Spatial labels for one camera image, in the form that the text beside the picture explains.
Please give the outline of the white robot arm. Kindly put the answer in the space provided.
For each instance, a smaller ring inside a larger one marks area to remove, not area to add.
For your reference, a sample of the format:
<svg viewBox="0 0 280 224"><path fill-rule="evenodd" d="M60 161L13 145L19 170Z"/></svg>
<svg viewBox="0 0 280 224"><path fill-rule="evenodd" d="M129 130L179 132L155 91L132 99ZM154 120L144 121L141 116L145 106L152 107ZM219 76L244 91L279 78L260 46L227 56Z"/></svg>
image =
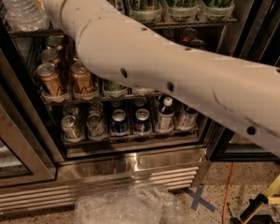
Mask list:
<svg viewBox="0 0 280 224"><path fill-rule="evenodd" d="M107 0L32 0L96 76L166 93L280 158L280 68L178 45Z"/></svg>

